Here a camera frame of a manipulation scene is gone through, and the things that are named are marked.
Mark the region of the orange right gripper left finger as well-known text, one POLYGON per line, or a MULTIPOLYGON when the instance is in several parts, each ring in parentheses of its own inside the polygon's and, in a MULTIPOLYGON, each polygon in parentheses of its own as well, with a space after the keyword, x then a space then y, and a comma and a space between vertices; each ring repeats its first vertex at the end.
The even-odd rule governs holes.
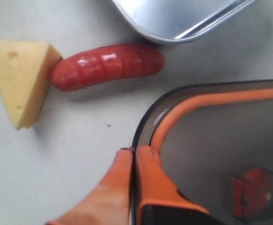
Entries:
POLYGON ((74 208, 48 225, 128 225, 133 164, 131 149, 120 149, 98 185, 74 208))

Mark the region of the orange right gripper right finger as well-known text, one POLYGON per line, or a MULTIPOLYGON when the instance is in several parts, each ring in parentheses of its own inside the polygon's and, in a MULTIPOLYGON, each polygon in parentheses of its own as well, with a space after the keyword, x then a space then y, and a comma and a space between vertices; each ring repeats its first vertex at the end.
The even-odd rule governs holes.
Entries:
POLYGON ((136 223, 138 225, 220 225, 209 211, 181 195, 163 171, 159 154, 140 146, 136 162, 136 223))

